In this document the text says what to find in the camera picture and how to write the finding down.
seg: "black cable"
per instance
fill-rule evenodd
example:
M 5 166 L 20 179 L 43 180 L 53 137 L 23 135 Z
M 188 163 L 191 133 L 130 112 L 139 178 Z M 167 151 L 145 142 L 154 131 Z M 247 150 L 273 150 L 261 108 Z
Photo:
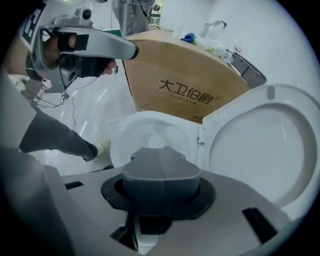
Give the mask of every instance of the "black cable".
M 133 3 L 133 2 L 127 2 L 127 1 L 125 1 L 125 0 L 120 0 L 121 2 L 124 2 L 124 3 L 127 3 L 127 4 L 129 4 L 129 5 L 134 5 L 134 6 L 141 6 L 141 5 L 147 5 L 147 4 L 150 4 L 150 3 L 154 3 L 155 2 L 155 0 L 151 0 L 151 1 L 149 1 L 149 2 L 141 2 L 141 3 Z
M 48 33 L 48 34 L 44 34 L 45 36 L 49 36 L 49 37 L 53 36 L 53 34 L 48 29 L 45 28 L 44 31 Z
M 74 99 L 75 99 L 75 97 L 72 97 L 72 101 L 71 101 L 72 106 L 73 106 L 72 118 L 73 118 L 73 122 L 74 122 L 74 123 L 73 123 L 73 127 L 72 127 L 72 131 L 74 130 L 74 128 L 75 128 L 75 126 L 76 126 L 76 120 L 75 120 L 75 117 L 74 117 L 75 110 L 76 110 L 75 105 L 74 105 Z
M 45 106 L 37 103 L 34 103 L 34 104 L 36 104 L 37 106 L 45 107 L 46 109 L 53 109 L 53 107 L 50 107 L 50 106 Z
M 112 13 L 114 12 L 113 6 L 114 6 L 114 0 L 111 0 L 111 20 L 110 20 L 110 23 L 111 23 L 111 31 L 113 31 L 113 30 L 112 30 Z
M 141 7 L 141 10 L 142 10 L 143 15 L 144 15 L 144 16 L 146 17 L 146 19 L 150 22 L 150 17 L 148 17 L 146 11 L 142 8 L 142 4 L 140 5 L 140 7 Z
M 73 91 L 76 91 L 76 90 L 80 90 L 80 89 L 82 89 L 82 88 L 85 88 L 85 87 L 87 87 L 88 85 L 91 85 L 94 81 L 96 81 L 98 79 L 98 77 L 96 77 L 94 80 L 92 80 L 90 83 L 88 83 L 88 84 L 86 84 L 85 86 L 82 86 L 82 87 L 79 87 L 79 88 L 77 88 L 77 89 L 73 89 L 73 90 L 71 90 L 70 92 L 73 92 Z
M 49 101 L 46 101 L 46 100 L 44 100 L 44 99 L 42 99 L 42 98 L 39 98 L 39 97 L 27 97 L 27 99 L 38 99 L 38 100 L 40 100 L 40 101 L 49 103 L 49 104 L 53 105 L 54 107 L 57 107 L 57 105 L 55 105 L 55 104 L 53 104 L 53 103 L 51 103 L 51 102 L 49 102 Z

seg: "gray pants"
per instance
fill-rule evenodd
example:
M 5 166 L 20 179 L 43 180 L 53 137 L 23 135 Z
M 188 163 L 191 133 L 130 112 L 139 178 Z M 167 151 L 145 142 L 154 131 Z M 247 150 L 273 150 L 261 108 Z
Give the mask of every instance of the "gray pants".
M 98 150 L 96 146 L 82 139 L 66 125 L 43 113 L 36 105 L 31 104 L 36 115 L 20 143 L 25 152 L 38 150 L 59 150 L 63 153 L 82 157 L 85 161 L 94 159 Z
M 150 19 L 152 6 L 154 4 L 154 1 L 150 1 L 151 0 L 113 0 L 112 11 L 119 22 L 121 35 L 123 37 L 148 31 L 148 19 Z

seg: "toilet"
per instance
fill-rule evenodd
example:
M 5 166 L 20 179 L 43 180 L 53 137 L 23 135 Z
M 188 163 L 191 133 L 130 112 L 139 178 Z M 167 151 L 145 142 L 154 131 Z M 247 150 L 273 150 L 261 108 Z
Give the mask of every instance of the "toilet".
M 320 107 L 289 85 L 263 85 L 207 115 L 202 124 L 137 112 L 111 139 L 121 167 L 140 148 L 170 147 L 200 169 L 239 180 L 291 220 L 310 208 L 320 180 Z

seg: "brown cardboard box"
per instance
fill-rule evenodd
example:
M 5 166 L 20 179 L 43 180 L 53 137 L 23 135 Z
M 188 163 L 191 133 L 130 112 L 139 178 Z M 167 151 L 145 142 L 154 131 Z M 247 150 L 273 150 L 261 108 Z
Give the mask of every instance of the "brown cardboard box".
M 250 87 L 220 58 L 191 43 L 153 30 L 128 36 L 139 46 L 124 61 L 138 111 L 153 110 L 201 123 Z

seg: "black slot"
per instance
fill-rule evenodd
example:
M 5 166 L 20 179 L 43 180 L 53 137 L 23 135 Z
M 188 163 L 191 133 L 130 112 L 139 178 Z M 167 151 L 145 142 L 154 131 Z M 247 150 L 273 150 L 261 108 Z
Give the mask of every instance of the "black slot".
M 70 182 L 70 183 L 67 183 L 67 184 L 64 184 L 64 185 L 65 185 L 67 190 L 72 190 L 72 189 L 75 189 L 77 187 L 81 187 L 84 184 L 81 183 L 80 181 L 75 181 L 75 182 Z
M 115 230 L 110 237 L 124 246 L 138 251 L 138 242 L 135 234 L 135 227 L 132 216 L 129 214 L 125 223 L 125 226 L 120 226 Z
M 257 208 L 248 208 L 243 210 L 242 213 L 250 223 L 262 244 L 269 241 L 277 234 L 277 231 L 274 229 L 274 227 L 267 221 L 267 219 Z
M 143 235 L 162 235 L 171 226 L 171 217 L 151 217 L 139 216 L 141 234 Z

